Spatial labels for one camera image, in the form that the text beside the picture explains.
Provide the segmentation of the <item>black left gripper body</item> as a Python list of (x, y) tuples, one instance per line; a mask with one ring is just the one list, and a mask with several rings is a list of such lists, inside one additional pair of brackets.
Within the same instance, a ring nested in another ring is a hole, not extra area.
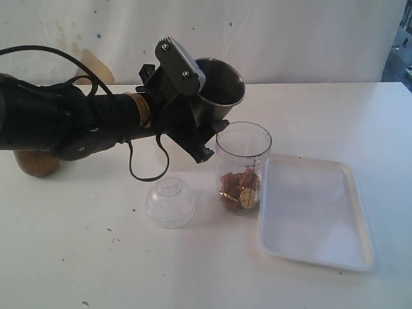
[(149, 114), (141, 116), (142, 125), (135, 130), (135, 138), (165, 134), (197, 163), (206, 162), (214, 151), (200, 142), (199, 126), (191, 109), (191, 100), (197, 94), (179, 93), (160, 65), (144, 64), (139, 76), (143, 85), (136, 92), (145, 98)]

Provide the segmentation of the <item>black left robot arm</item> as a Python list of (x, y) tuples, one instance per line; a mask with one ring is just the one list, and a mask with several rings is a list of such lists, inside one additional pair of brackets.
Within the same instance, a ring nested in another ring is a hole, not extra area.
[(159, 65), (140, 70), (143, 84), (133, 93), (115, 94), (79, 64), (91, 91), (72, 80), (36, 86), (1, 75), (1, 149), (46, 151), (74, 161), (130, 140), (167, 135), (201, 163), (212, 156), (212, 133), (196, 119), (189, 102), (206, 78), (187, 51), (165, 37), (155, 48)]

